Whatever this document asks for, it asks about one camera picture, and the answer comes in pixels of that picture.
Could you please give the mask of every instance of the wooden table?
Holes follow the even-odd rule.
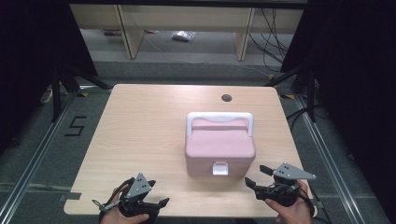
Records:
[[[232,96],[231,102],[221,99]],[[169,197],[163,217],[274,217],[255,198],[244,178],[191,177],[184,141],[190,112],[250,112],[254,116],[256,160],[247,177],[258,185],[273,183],[259,165],[277,168],[283,161],[302,168],[276,90],[269,87],[127,85],[115,86],[99,121],[67,200],[69,215],[98,214],[92,199],[105,203],[112,190],[142,172],[157,183],[146,202]]]

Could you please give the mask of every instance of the metal rail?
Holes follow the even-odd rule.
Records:
[[[299,109],[306,108],[305,101],[301,95],[296,95],[296,102]],[[332,183],[334,184],[335,189],[340,196],[341,202],[343,203],[346,212],[349,216],[351,223],[356,224],[364,224],[366,221],[361,214],[361,210],[358,207],[355,199],[353,198],[352,193],[350,192],[347,183],[345,182],[344,178],[342,177],[337,165],[332,158],[332,153],[326,146],[324,142],[317,124],[311,121],[311,118],[304,113],[304,121],[308,128],[308,131],[311,133],[311,136],[317,146],[318,152],[320,157],[323,159],[324,165],[326,170],[329,172],[330,178],[332,179]]]
[[[15,211],[20,204],[23,195],[25,194],[26,190],[29,188],[29,184],[32,181],[33,177],[35,176],[36,171],[38,170],[41,162],[44,160],[44,157],[50,147],[50,144],[53,141],[56,133],[58,132],[60,124],[64,119],[64,115],[68,107],[71,105],[74,99],[76,99],[77,94],[75,92],[69,92],[66,96],[64,102],[64,108],[61,111],[58,118],[51,123],[49,129],[47,130],[46,134],[44,135],[43,139],[40,142],[40,145],[37,147],[35,154],[33,155],[32,159],[30,159],[29,164],[25,168],[22,176],[15,184],[14,189],[8,195],[6,202],[2,204],[0,210],[0,222],[1,224],[8,224],[11,220],[12,216],[14,215]]]

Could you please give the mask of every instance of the gray carpet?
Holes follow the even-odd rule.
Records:
[[[235,64],[204,63],[99,63],[95,66],[101,80],[107,84],[117,83],[156,83],[194,85],[235,85],[262,86],[269,81],[267,75],[279,76],[264,66],[241,67]],[[91,83],[78,78],[80,85]],[[276,89],[279,94],[289,94],[292,78]],[[73,185],[79,166],[91,142],[96,125],[101,117],[108,91],[88,90],[86,97],[77,97],[67,110],[64,121],[49,151],[42,161],[32,186],[24,195],[11,223],[96,223],[97,216],[68,216],[64,213],[64,202],[60,200]],[[285,115],[299,108],[295,100],[280,99]],[[357,164],[348,159],[347,148],[338,135],[331,119],[323,108],[316,109],[317,125],[326,144],[332,152],[348,187],[356,198],[367,223],[389,223],[378,201],[364,180]],[[29,162],[50,125],[51,103],[38,106],[29,122],[19,135],[20,145],[10,147],[0,158],[0,200],[7,198],[12,185],[18,181],[24,167]],[[78,133],[70,128],[75,117],[75,125],[84,126],[80,136],[67,136]],[[350,223],[346,209],[333,186],[329,174],[320,157],[317,147],[306,128],[302,117],[297,118],[292,135],[307,172],[318,179],[310,181],[312,189],[324,202],[332,223]],[[322,211],[318,217],[325,218]],[[272,218],[258,219],[258,223],[275,223]],[[216,218],[159,218],[158,223],[235,223],[233,219]]]

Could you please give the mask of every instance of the round hole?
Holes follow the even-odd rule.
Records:
[[[229,95],[229,94],[224,94],[224,95],[221,96],[221,99],[224,102],[230,102],[233,99],[233,97],[231,95]]]

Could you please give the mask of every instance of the black cable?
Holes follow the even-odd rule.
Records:
[[[256,40],[254,40],[253,36],[251,36],[251,34],[249,34],[251,40],[253,41],[253,43],[256,45],[256,47],[262,51],[262,61],[264,62],[264,66],[268,69],[271,70],[273,72],[279,72],[276,71],[270,67],[268,67],[267,63],[265,62],[265,53],[268,54],[269,56],[271,56],[272,58],[274,58],[275,60],[277,60],[279,63],[283,63],[282,61],[280,61],[280,59],[278,59],[273,53],[271,53],[270,51],[268,51],[267,49],[264,49],[262,46],[260,46]]]
[[[273,36],[274,36],[274,39],[276,40],[277,47],[278,47],[279,49],[282,49],[282,47],[283,47],[283,50],[287,50],[288,48],[287,48],[285,45],[283,45],[283,44],[279,41],[279,39],[277,38],[277,33],[276,33],[276,22],[275,22],[275,20],[276,20],[276,9],[273,8],[273,24],[272,24],[272,25],[270,24],[270,22],[268,21],[267,17],[265,16],[265,13],[264,13],[263,9],[262,9],[262,15],[264,16],[264,19],[265,19],[265,21],[267,22],[268,28],[270,29],[270,34],[269,34],[269,36],[268,36],[268,42],[269,42],[269,40],[270,40],[270,36],[273,35]]]
[[[294,115],[298,114],[299,112],[301,112],[301,111],[303,111],[303,110],[305,110],[305,108],[299,109],[299,110],[297,110],[296,112],[294,112],[294,113],[288,115],[288,116],[286,117],[286,119],[289,119],[289,118],[293,117]]]
[[[264,53],[268,54],[269,56],[271,56],[272,58],[274,58],[275,60],[277,60],[279,63],[283,63],[283,61],[280,60],[280,59],[278,59],[278,58],[275,56],[275,54],[271,53],[271,52],[268,51],[267,49],[263,48],[260,44],[258,44],[258,43],[256,42],[256,40],[253,38],[253,36],[251,36],[251,34],[249,34],[249,36],[250,36],[251,40],[253,41],[253,43],[256,45],[256,47],[257,47],[259,50],[261,50],[261,51],[263,51]]]
[[[265,40],[265,42],[268,42],[268,44],[270,44],[272,47],[274,47],[274,48],[281,48],[280,46],[277,46],[277,45],[271,43],[270,40],[267,39],[262,33],[260,33],[260,35],[261,35],[262,38]]]
[[[131,181],[133,181],[134,178],[130,178],[128,180],[125,180],[116,190],[113,191],[113,193],[111,194],[110,198],[108,199],[107,203],[103,203],[100,204],[98,201],[96,200],[92,200],[92,202],[94,204],[96,204],[99,207],[100,213],[99,213],[99,223],[102,221],[103,216],[105,215],[105,212],[102,210],[103,208],[105,208],[108,204],[111,203],[111,201],[113,200],[114,197],[116,197],[116,195],[118,193],[120,193],[120,190],[127,184],[129,184]]]
[[[316,219],[317,219],[317,220],[320,220],[320,221],[324,221],[324,222],[326,222],[326,223],[332,224],[332,220],[330,219],[329,214],[328,214],[327,211],[326,211],[326,208],[325,208],[325,206],[324,206],[324,203],[320,200],[320,198],[318,197],[318,195],[315,193],[314,189],[312,189],[312,186],[311,186],[310,188],[311,188],[312,194],[314,195],[314,197],[315,197],[315,199],[317,200],[317,202],[321,205],[321,207],[322,207],[321,209],[322,209],[324,215],[325,215],[326,218],[327,218],[327,220],[325,220],[325,219],[323,219],[323,218],[320,218],[320,217],[317,217]]]
[[[304,200],[304,202],[306,203],[306,205],[309,208],[309,214],[311,215],[311,217],[313,217],[315,214],[315,207],[312,204],[311,200],[309,199],[308,194],[305,192],[305,190],[300,189],[300,191],[302,191],[305,194],[305,196],[302,195],[301,193],[296,193],[296,194],[297,194],[297,196],[299,196],[300,198],[302,198]]]
[[[291,123],[291,126],[290,126],[290,132],[293,131],[293,126],[294,126],[294,123],[296,122],[297,118],[299,118],[304,112],[306,112],[306,108],[304,110],[300,111],[300,113],[294,118],[294,120],[293,120],[293,122]]]

